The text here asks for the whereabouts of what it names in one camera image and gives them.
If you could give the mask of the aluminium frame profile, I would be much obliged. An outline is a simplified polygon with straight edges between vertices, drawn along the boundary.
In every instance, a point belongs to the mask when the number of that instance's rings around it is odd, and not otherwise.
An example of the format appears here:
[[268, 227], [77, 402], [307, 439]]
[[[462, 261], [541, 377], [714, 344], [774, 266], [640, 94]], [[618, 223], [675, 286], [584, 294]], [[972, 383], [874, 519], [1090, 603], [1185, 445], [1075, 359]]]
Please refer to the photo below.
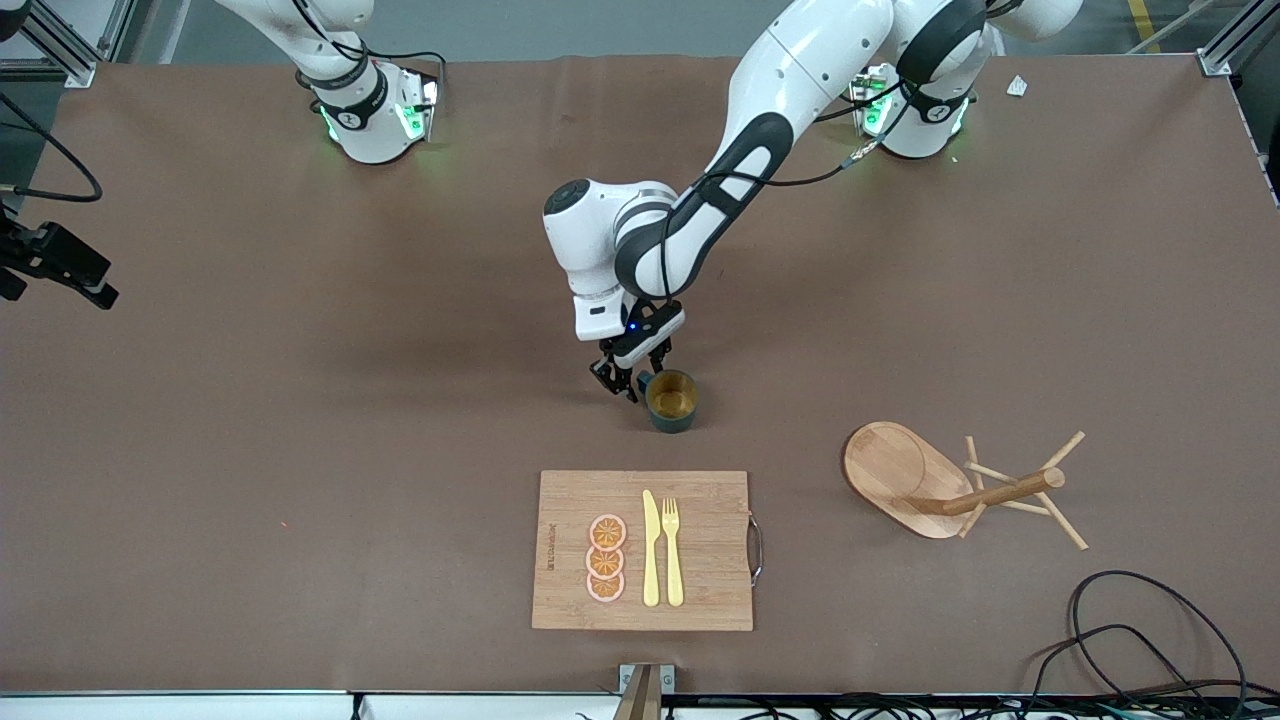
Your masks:
[[1196, 51], [1202, 76], [1243, 72], [1260, 49], [1280, 32], [1280, 0], [1245, 0], [1244, 6]]
[[0, 0], [0, 78], [87, 88], [120, 53], [140, 0]]

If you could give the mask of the teal cup with handle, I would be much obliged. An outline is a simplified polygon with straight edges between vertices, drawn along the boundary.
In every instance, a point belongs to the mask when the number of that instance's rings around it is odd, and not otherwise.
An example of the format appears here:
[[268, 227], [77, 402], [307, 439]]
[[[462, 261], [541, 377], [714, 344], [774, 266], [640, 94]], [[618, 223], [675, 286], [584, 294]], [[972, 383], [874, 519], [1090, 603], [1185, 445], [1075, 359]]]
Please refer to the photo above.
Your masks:
[[692, 427], [700, 397], [698, 383], [691, 375], [667, 369], [658, 373], [641, 372], [636, 380], [650, 423], [659, 432], [677, 434]]

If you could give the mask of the yellow plastic knife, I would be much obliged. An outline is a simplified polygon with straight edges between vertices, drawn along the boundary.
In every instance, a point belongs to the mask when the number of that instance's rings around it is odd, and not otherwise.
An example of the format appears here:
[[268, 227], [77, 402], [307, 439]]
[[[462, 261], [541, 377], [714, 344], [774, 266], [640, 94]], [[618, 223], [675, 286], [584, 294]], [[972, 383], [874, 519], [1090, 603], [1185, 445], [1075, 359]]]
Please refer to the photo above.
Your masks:
[[646, 607], [655, 607], [660, 602], [660, 589], [657, 568], [657, 542], [660, 538], [660, 514], [657, 507], [654, 495], [649, 489], [643, 491], [644, 509], [644, 534], [645, 534], [645, 564], [643, 577], [643, 602]]

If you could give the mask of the yellow plastic fork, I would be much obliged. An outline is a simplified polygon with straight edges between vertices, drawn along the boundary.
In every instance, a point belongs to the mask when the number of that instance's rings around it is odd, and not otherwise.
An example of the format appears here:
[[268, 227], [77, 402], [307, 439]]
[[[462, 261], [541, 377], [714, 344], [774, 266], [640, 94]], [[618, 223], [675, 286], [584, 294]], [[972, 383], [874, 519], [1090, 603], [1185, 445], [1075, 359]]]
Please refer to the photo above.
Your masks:
[[660, 525], [666, 537], [667, 600], [673, 607], [685, 602], [682, 568], [678, 553], [680, 515], [677, 498], [666, 497], [660, 505]]

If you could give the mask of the wooden cup rack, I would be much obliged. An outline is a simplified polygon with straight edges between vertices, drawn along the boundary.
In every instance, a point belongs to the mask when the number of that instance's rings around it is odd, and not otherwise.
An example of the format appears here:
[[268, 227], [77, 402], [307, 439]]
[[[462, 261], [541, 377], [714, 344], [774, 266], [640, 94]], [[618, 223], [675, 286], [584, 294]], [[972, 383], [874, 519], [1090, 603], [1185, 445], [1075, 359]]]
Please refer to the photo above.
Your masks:
[[1065, 484], [1061, 462], [1084, 438], [1083, 432], [1073, 434], [1039, 469], [1011, 477], [979, 462], [970, 436], [965, 461], [957, 465], [910, 428], [873, 421], [850, 436], [842, 468], [858, 496], [915, 536], [965, 538], [988, 509], [1006, 507], [1052, 519], [1085, 551], [1084, 537], [1050, 497], [1050, 491]]

